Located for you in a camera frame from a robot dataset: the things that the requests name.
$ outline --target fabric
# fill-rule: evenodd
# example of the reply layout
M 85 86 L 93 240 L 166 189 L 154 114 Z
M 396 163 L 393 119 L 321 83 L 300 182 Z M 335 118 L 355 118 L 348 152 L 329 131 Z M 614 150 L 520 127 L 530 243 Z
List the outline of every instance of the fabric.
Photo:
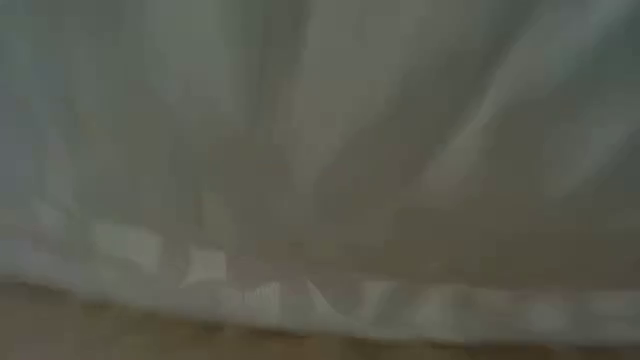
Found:
M 640 340 L 635 0 L 4 0 L 0 270 L 298 331 Z

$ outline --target white curtain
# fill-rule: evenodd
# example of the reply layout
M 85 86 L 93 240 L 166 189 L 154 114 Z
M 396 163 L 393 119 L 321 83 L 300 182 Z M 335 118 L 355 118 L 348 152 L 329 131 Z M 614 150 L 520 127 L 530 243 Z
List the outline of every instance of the white curtain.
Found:
M 2 0 L 0 274 L 188 316 L 640 340 L 636 0 Z

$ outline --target wooden floor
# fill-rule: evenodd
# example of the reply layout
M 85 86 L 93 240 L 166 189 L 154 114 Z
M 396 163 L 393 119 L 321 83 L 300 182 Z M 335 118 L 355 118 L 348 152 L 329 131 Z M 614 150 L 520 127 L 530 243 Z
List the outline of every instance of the wooden floor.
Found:
M 172 319 L 65 293 L 0 285 L 0 359 L 640 359 L 640 347 L 455 347 L 295 336 Z

